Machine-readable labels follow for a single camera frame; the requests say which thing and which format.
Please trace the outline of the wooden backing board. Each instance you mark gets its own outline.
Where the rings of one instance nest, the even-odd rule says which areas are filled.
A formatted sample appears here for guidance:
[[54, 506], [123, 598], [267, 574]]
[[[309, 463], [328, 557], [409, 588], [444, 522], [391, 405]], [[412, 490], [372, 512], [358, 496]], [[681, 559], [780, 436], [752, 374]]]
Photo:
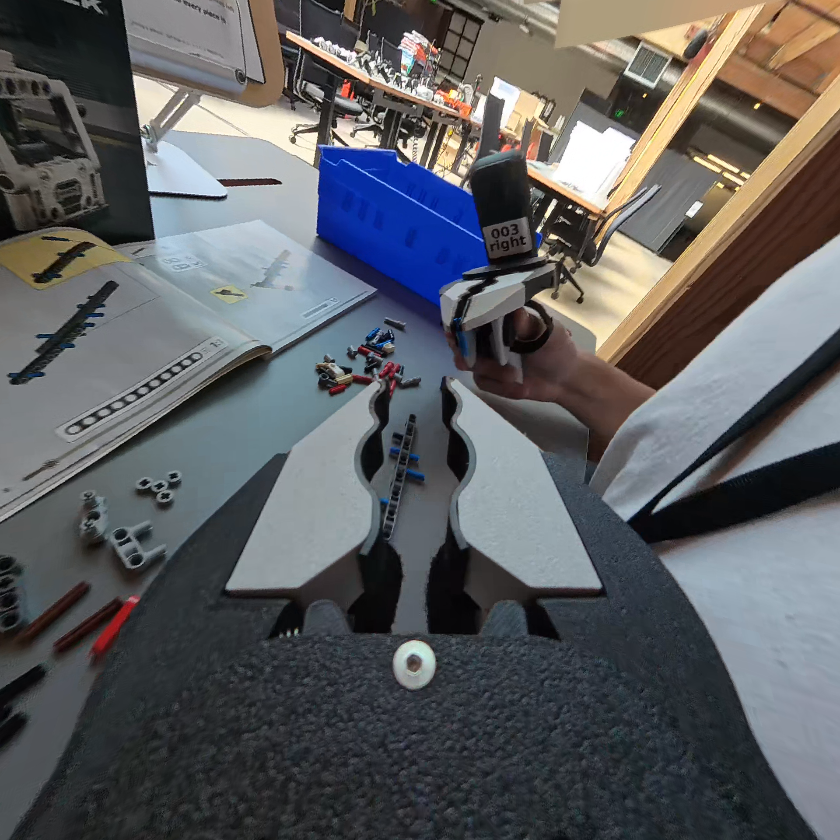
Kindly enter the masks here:
[[277, 15], [272, 1], [248, 1], [265, 82], [249, 81], [240, 101], [251, 108], [277, 103], [286, 84]]

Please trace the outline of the dark lego set box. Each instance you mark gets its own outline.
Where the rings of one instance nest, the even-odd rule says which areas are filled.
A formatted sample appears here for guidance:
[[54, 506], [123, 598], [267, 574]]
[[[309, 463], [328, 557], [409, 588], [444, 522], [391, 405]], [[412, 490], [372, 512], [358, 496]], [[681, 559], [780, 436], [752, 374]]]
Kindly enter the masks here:
[[123, 7], [2, 1], [1, 238], [65, 226], [154, 236]]

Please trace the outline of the black lego beam with pins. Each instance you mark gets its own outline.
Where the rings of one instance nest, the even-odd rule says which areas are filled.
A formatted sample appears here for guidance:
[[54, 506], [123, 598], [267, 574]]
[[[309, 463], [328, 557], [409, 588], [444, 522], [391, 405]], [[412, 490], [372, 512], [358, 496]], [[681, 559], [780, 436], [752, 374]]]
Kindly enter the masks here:
[[381, 535], [386, 543], [392, 541], [396, 520], [400, 510], [406, 484], [424, 483], [425, 474], [417, 465], [419, 456], [414, 453], [414, 438], [417, 432], [417, 415], [410, 413], [401, 433], [394, 432], [388, 455], [393, 462], [393, 474], [386, 497], [380, 499]]

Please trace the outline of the white metal stand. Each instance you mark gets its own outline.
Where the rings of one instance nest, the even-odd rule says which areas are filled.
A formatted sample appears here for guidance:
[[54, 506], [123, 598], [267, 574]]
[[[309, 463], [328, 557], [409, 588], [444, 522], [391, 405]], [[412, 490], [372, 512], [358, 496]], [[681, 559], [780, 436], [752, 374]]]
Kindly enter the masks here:
[[141, 129], [146, 181], [153, 196], [221, 201], [227, 188], [194, 159], [164, 140], [177, 123], [201, 101], [202, 94], [179, 87], [163, 109]]

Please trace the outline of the white wall air vent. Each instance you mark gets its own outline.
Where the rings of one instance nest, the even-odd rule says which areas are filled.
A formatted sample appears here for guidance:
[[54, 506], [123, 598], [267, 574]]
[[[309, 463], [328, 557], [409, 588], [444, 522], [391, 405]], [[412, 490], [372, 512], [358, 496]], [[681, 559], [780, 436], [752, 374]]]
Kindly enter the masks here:
[[623, 76], [646, 89], [656, 89], [672, 60], [667, 51], [640, 41]]

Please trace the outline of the dark red lego axle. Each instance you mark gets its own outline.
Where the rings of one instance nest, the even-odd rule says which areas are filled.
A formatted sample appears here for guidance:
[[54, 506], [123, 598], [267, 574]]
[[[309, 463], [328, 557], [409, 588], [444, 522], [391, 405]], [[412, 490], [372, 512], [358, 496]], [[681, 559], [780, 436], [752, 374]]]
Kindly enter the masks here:
[[90, 614], [69, 632], [58, 638], [52, 647], [55, 656], [63, 655], [75, 646], [81, 644], [90, 635], [102, 630], [120, 612], [124, 600], [115, 597], [96, 612]]
[[81, 581], [74, 585], [66, 594], [61, 596], [50, 607], [39, 614], [33, 622], [27, 625], [26, 629], [17, 637], [17, 641], [20, 644], [29, 644], [35, 640], [78, 604], [89, 593], [90, 589], [91, 584], [87, 581]]

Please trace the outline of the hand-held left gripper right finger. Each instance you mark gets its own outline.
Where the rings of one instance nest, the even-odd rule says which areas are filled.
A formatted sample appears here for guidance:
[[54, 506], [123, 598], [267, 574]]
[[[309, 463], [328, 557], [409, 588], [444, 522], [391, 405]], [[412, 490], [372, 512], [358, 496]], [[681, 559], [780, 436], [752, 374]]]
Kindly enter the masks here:
[[439, 550], [439, 632], [476, 634], [502, 602], [592, 599], [603, 582], [545, 453], [466, 384], [440, 386], [456, 478]]

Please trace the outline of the light wooden post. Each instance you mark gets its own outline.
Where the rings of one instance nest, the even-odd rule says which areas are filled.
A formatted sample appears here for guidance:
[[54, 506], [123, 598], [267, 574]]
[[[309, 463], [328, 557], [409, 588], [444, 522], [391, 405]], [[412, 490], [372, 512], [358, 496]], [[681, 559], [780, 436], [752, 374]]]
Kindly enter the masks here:
[[762, 9], [758, 4], [721, 18], [635, 143], [607, 202], [608, 213], [628, 201], [643, 184]]

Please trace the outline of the person's right hand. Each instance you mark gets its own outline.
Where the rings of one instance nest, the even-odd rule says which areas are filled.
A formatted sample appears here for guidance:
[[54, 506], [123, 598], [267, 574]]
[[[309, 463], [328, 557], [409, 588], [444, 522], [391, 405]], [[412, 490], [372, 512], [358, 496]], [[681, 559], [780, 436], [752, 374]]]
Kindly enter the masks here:
[[456, 368], [471, 373], [477, 389], [512, 400], [560, 403], [562, 386], [571, 378], [578, 361], [574, 342], [563, 327], [553, 328], [542, 347], [523, 357], [520, 380], [512, 367], [494, 360], [478, 358], [469, 367], [455, 337], [449, 332], [444, 332], [444, 336]]

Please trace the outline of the person's white shirt torso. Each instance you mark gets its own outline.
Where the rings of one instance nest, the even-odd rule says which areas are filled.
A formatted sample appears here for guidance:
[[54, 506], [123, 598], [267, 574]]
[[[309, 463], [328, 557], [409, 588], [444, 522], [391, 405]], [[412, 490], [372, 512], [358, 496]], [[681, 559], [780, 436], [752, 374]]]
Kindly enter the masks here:
[[[591, 488], [629, 521], [838, 331], [839, 243], [773, 283], [622, 425]], [[838, 490], [655, 548], [707, 627], [764, 757], [838, 838]]]

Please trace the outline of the lego instruction booklet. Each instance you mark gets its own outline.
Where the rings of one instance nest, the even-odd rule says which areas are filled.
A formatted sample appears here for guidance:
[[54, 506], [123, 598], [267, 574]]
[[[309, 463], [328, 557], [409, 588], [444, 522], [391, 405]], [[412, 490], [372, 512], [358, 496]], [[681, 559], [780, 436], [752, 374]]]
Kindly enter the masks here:
[[73, 227], [3, 241], [1, 519], [374, 294], [262, 221], [122, 246]]

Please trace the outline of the pile of small mixed pins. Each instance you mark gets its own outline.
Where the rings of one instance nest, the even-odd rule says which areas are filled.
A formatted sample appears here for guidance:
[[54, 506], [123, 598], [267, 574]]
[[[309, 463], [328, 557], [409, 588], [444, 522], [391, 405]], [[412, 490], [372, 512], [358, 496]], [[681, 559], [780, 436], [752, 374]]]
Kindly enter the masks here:
[[423, 378], [409, 375], [404, 363], [396, 358], [396, 339], [405, 330], [404, 320], [384, 318], [382, 325], [367, 332], [360, 343], [348, 345], [348, 364], [326, 353], [313, 368], [318, 387], [331, 396], [347, 392], [352, 385], [378, 382], [386, 383], [390, 396], [398, 389], [419, 387]]

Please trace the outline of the wooden desk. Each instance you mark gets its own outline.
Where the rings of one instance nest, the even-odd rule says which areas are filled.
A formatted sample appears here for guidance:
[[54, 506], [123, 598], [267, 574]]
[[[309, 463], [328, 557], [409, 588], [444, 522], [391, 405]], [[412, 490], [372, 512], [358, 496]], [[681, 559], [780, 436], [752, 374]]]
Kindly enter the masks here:
[[527, 161], [528, 178], [535, 188], [555, 201], [565, 200], [582, 207], [590, 215], [602, 216], [606, 208], [606, 200], [587, 196], [572, 186], [556, 180], [557, 169], [547, 163]]

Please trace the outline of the stack of grey lego beams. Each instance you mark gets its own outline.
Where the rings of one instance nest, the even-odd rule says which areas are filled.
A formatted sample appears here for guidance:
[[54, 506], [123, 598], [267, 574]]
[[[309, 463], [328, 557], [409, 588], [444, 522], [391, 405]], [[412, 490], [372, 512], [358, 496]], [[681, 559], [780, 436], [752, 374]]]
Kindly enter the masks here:
[[1, 635], [13, 636], [28, 624], [25, 568], [15, 557], [1, 555]]

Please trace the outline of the person's right forearm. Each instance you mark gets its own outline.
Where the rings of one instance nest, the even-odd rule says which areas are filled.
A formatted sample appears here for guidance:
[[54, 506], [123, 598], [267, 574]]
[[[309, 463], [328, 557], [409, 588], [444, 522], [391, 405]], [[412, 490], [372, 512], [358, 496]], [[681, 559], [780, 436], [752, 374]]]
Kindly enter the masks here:
[[556, 401], [589, 430], [588, 457], [598, 462], [625, 421], [655, 394], [624, 371], [581, 353], [563, 375]]

